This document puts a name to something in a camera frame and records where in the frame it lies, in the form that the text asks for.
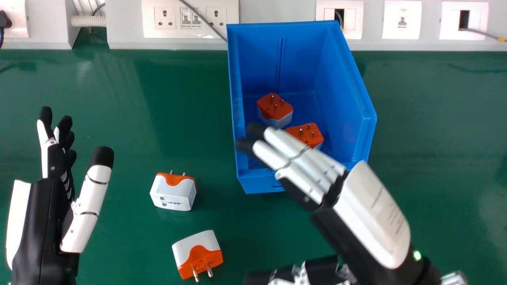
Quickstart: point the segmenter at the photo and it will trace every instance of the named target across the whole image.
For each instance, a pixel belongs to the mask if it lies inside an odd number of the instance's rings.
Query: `white flexible hose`
[[[104,16],[71,16],[73,27],[105,27]]]

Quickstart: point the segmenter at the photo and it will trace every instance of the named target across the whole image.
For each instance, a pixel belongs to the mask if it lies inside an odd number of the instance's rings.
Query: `robotic hand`
[[[12,285],[76,284],[79,254],[95,227],[111,177],[114,152],[98,147],[73,202],[72,118],[63,117],[54,131],[51,122],[51,108],[43,107],[37,120],[42,179],[34,184],[14,181],[6,241]]]
[[[248,131],[259,140],[239,139],[236,148],[276,171],[338,256],[249,273],[244,285],[466,284],[460,272],[441,277],[412,246],[405,216],[364,161],[349,172],[281,129],[250,124]]]

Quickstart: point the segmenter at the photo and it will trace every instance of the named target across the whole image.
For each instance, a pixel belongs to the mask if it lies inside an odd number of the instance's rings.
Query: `green table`
[[[405,212],[414,243],[443,273],[461,269],[471,284],[506,284],[507,54],[354,58],[378,113],[370,163]],[[55,120],[74,119],[77,188],[96,146],[116,152],[78,284],[193,284],[180,281],[171,245],[207,229],[225,259],[215,284],[332,253],[284,193],[243,193],[225,52],[112,51],[100,30],[83,31],[72,51],[0,51],[1,244],[13,180],[40,177],[35,120],[43,105]],[[197,179],[191,212],[153,206],[155,173],[170,170]],[[1,261],[0,284],[9,278]]]

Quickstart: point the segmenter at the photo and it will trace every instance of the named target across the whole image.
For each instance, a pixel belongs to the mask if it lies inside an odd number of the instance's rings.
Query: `blue plastic bin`
[[[227,37],[235,139],[275,92],[294,107],[287,127],[317,123],[321,151],[349,169],[368,159],[377,114],[337,21],[227,25]],[[251,155],[237,151],[236,169],[247,194],[283,191]]]

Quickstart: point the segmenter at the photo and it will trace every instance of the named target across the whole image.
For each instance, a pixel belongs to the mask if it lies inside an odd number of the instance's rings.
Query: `white switch plate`
[[[383,39],[417,40],[421,33],[421,1],[384,2]]]
[[[335,9],[344,9],[343,36],[360,40],[363,37],[363,1],[317,0],[315,20],[334,20]]]
[[[6,39],[29,37],[25,0],[0,0],[0,10],[12,21],[12,27],[4,29]]]
[[[219,39],[220,37],[178,0],[142,0],[145,38]],[[239,23],[239,0],[187,0],[208,22],[226,33],[227,24]]]
[[[469,31],[459,31],[459,16],[462,10],[469,10],[468,27],[486,32],[488,28],[488,2],[442,2],[440,40],[483,41],[485,36]]]

